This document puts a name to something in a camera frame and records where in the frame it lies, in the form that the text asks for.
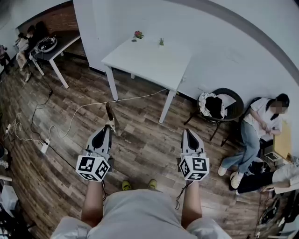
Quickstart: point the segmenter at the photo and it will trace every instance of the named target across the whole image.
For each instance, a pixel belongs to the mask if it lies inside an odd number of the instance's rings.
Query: white cable
[[[18,115],[20,115],[20,122],[18,122],[17,123],[17,118],[18,118]],[[5,140],[5,139],[7,139],[7,137],[8,137],[8,135],[9,134],[15,134],[15,136],[17,136],[17,138],[19,139],[19,140],[24,140],[24,141],[29,141],[29,140],[31,140],[31,141],[38,141],[38,142],[40,142],[41,144],[43,144],[40,140],[34,140],[34,139],[31,139],[31,138],[29,138],[29,139],[23,139],[23,138],[19,138],[19,136],[17,135],[17,128],[18,128],[18,126],[19,126],[19,131],[21,131],[22,130],[22,114],[21,113],[17,113],[17,115],[16,115],[16,117],[15,117],[15,120],[13,121],[13,123],[11,124],[11,127],[10,127],[10,129],[9,129],[9,131],[8,131],[8,133],[6,134],[6,137],[5,137],[5,134],[2,136],[2,139],[3,140]]]
[[[156,92],[156,93],[154,93],[154,94],[145,95],[145,96],[140,96],[140,97],[133,97],[133,98],[128,98],[128,99],[119,99],[119,100],[115,100],[115,101],[106,101],[106,102],[102,102],[102,103],[91,103],[91,104],[87,104],[87,105],[82,105],[82,106],[80,106],[80,107],[75,111],[75,113],[74,113],[74,115],[73,115],[73,117],[72,117],[72,119],[71,119],[71,122],[70,122],[70,126],[69,126],[68,131],[67,131],[63,136],[60,136],[57,127],[56,127],[55,125],[52,125],[52,126],[50,127],[50,129],[49,129],[49,134],[50,134],[50,136],[49,136],[48,140],[51,139],[51,128],[52,128],[52,127],[54,127],[54,128],[56,129],[56,131],[57,131],[57,133],[58,133],[58,136],[59,136],[60,138],[65,137],[65,136],[69,133],[69,131],[71,130],[71,123],[72,123],[72,121],[73,121],[73,119],[74,119],[74,117],[75,117],[75,114],[76,114],[77,111],[78,111],[79,109],[81,109],[82,107],[89,106],[89,105],[101,105],[101,104],[105,104],[105,103],[113,103],[113,102],[119,102],[119,101],[130,100],[130,99],[144,98],[144,97],[148,97],[148,96],[156,95],[156,94],[158,94],[158,93],[160,93],[160,92],[162,92],[162,91],[165,91],[165,90],[166,90],[166,89],[163,89],[163,90],[158,91],[158,92]]]

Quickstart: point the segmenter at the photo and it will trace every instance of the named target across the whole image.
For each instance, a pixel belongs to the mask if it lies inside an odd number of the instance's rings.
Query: white table
[[[41,73],[42,76],[44,76],[44,72],[38,65],[35,58],[49,61],[53,70],[56,72],[59,80],[64,85],[64,87],[67,89],[67,88],[69,88],[69,85],[67,84],[64,77],[60,73],[58,67],[56,66],[56,64],[54,62],[54,58],[57,57],[59,54],[63,56],[63,51],[66,48],[68,48],[70,45],[72,45],[81,36],[78,31],[60,31],[60,32],[55,32],[53,34],[55,34],[55,37],[57,38],[57,46],[49,53],[40,52],[40,53],[34,55],[34,57],[32,57],[30,55],[29,58],[33,61],[34,65],[37,67],[37,69],[39,70],[39,72]]]
[[[108,56],[102,63],[109,81],[114,100],[118,100],[112,67],[128,73],[131,78],[139,76],[169,89],[159,123],[163,123],[173,97],[191,59],[191,53],[183,48],[159,46],[157,42],[146,39],[131,39],[125,41]]]

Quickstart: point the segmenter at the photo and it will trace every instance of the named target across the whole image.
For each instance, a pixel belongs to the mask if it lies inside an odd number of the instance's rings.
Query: table top
[[[283,120],[282,132],[280,135],[275,135],[273,140],[274,151],[284,159],[287,158],[288,153],[292,153],[292,135],[291,128]]]
[[[53,33],[57,39],[56,47],[48,53],[38,53],[35,57],[49,61],[80,38],[79,31],[59,31]]]
[[[146,39],[131,39],[118,46],[102,63],[176,91],[191,59],[185,49],[159,46]]]

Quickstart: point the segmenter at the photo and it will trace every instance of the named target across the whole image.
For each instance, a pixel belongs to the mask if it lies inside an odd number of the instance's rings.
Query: wooden floor
[[[106,77],[90,71],[86,61],[65,55],[58,57],[56,62],[70,86],[68,90],[46,63],[42,65],[44,78],[32,68],[33,76],[27,83],[16,68],[11,69],[9,76],[2,74],[0,105],[4,115],[1,134],[4,126],[21,113],[22,131],[18,135],[25,139],[38,139],[38,135],[30,130],[30,121],[36,104],[42,104],[47,99],[49,88],[44,81],[49,83],[54,93],[34,117],[34,129],[43,140],[49,137],[51,125],[65,132],[79,106],[113,100]],[[120,71],[115,71],[114,76],[119,99],[153,94],[162,89],[140,78],[131,80],[129,74]],[[111,104],[120,125],[113,136],[111,150],[115,159],[114,172],[105,178],[109,194],[119,191],[125,179],[129,179],[134,188],[140,188],[155,178],[158,189],[171,195],[175,207],[175,198],[185,183],[181,173],[177,172],[176,158],[181,150],[183,122],[194,107],[189,100],[177,95],[161,125],[158,120],[166,96],[164,91],[148,98]],[[106,120],[104,105],[93,105],[79,110],[66,137],[60,139],[52,129],[50,144],[61,157],[51,148],[46,155],[42,154],[38,142],[15,140],[10,175],[22,207],[37,224],[32,230],[37,238],[49,238],[63,216],[80,217],[87,181],[78,176],[71,166],[75,167],[88,137]],[[208,139],[215,125],[194,117],[187,126],[203,139],[210,158],[210,174],[200,183],[203,216],[215,219],[233,238],[244,239],[250,233],[253,235],[260,194],[253,192],[236,196],[228,190],[231,171],[223,177],[217,174],[221,160],[237,151],[229,143],[220,147],[227,130],[221,128],[210,142]],[[12,147],[9,140],[5,144],[8,149]],[[259,215],[265,208],[266,197],[261,197]],[[263,238],[267,229],[261,231]]]

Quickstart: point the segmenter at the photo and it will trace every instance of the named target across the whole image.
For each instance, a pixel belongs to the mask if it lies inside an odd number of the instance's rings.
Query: brick wall
[[[39,21],[44,22],[50,34],[56,31],[79,30],[72,1],[60,4],[40,13],[20,25],[18,30],[26,35],[28,28],[31,25],[35,26]],[[68,47],[66,52],[86,57],[81,39]]]

